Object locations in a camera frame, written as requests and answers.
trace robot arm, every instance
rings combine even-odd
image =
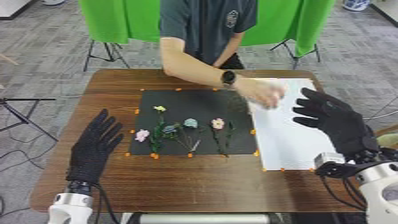
[[[338,151],[316,157],[316,175],[343,180],[355,176],[370,224],[398,223],[398,151],[380,149],[363,115],[350,105],[309,89],[302,89],[302,94],[308,99],[297,100],[300,107],[293,111],[306,117],[293,120],[323,131]]]
[[[398,162],[364,169],[355,175],[366,202],[368,223],[398,223]]]
[[[50,206],[48,224],[87,224],[93,214],[93,187],[98,188],[100,177],[107,165],[109,155],[121,143],[123,135],[117,135],[121,124],[116,118],[109,118],[103,110],[82,133],[71,149],[71,161],[66,180],[69,181],[64,193],[57,194]]]

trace t-shirt logo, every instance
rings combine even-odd
[[[236,21],[238,21],[238,16],[240,16],[240,13],[236,10],[233,10],[229,13],[228,13],[228,28],[233,28],[235,25],[236,25]]]

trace black mat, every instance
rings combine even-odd
[[[217,142],[213,139],[213,132],[210,122],[222,118],[226,123],[231,121],[235,125],[235,132],[231,137],[231,146],[226,151],[228,154],[252,154],[256,151],[256,137],[251,135],[252,118],[247,113],[247,104],[238,94],[231,91],[192,90],[192,91],[146,91],[140,101],[140,114],[135,120],[135,131],[140,129],[153,132],[158,123],[158,112],[153,107],[164,106],[167,111],[164,113],[165,123],[172,125],[176,122],[183,124],[185,119],[194,118],[199,126],[204,127],[201,134],[201,144],[196,154],[219,154]],[[187,135],[192,136],[192,142],[197,140],[197,130],[188,128]],[[132,139],[132,154],[148,155],[151,153],[149,138],[140,143]],[[172,140],[164,140],[162,150],[164,155],[187,155],[188,150]]]

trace gray carpet floor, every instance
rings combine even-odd
[[[325,92],[341,98],[370,117],[396,97],[398,88],[398,29],[377,12],[345,11],[336,5],[325,32],[320,38],[323,62],[315,55],[300,61],[300,69],[311,71],[322,81]],[[292,69],[292,60],[281,48],[272,45],[245,47],[240,56],[249,69]],[[89,72],[82,72],[89,49],[87,27],[77,0],[57,7],[37,2],[13,21],[0,21],[0,52],[18,61],[14,66],[0,60],[2,97],[52,97],[36,110],[32,120],[59,136],[68,124],[75,106],[94,71],[100,68],[124,68],[121,62],[93,61]],[[133,68],[160,68],[158,45],[132,40],[123,55]],[[27,113],[32,103],[11,105]],[[380,114],[398,110],[398,101]],[[0,109],[0,123],[13,124],[14,118]],[[375,129],[398,123],[398,114],[370,121]],[[52,148],[53,142],[37,131],[21,126],[0,133],[0,156],[13,150],[25,150],[30,157]],[[36,160],[41,167],[52,151]],[[25,161],[21,153],[0,159],[0,171]],[[41,169],[30,163],[0,172],[0,196],[5,212],[29,208],[29,197],[41,176]],[[25,210],[9,214],[2,224],[45,223],[46,214]]]

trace white sheet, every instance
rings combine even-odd
[[[249,103],[256,127],[256,138],[263,168],[267,170],[308,170],[315,168],[315,157],[322,152],[334,152],[327,135],[318,129],[293,122],[299,116],[293,112],[295,101],[304,98],[300,89],[315,90],[309,79],[258,79],[286,86],[286,97],[276,110],[265,110]]]

